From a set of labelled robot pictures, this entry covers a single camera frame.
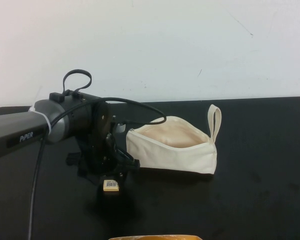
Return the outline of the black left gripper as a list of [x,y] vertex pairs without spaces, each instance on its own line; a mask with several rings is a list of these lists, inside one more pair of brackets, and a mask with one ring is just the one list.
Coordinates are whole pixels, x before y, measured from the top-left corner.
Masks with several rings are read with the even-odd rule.
[[90,181],[98,192],[104,191],[104,176],[113,176],[123,186],[127,174],[140,169],[140,161],[117,145],[116,128],[109,104],[93,105],[88,133],[75,136],[80,152],[70,153],[66,158],[66,164],[77,166],[77,175]]

